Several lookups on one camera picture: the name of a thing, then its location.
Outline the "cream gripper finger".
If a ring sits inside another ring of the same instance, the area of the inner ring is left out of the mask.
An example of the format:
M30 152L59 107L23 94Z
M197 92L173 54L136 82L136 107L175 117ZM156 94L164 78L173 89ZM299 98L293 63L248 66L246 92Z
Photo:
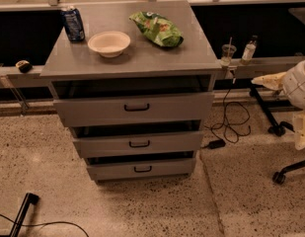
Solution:
M273 91L277 91L283 88L282 80L285 75L286 75L285 72L263 75L263 76L255 77L252 80L252 83L255 85L264 86Z

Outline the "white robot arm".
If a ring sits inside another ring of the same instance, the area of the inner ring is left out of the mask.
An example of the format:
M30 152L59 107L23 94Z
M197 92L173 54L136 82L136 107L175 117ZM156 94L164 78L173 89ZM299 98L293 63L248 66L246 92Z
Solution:
M262 85L273 91L282 91L290 104L300 109L293 115L295 148L305 148L305 60L286 72L255 77L253 84Z

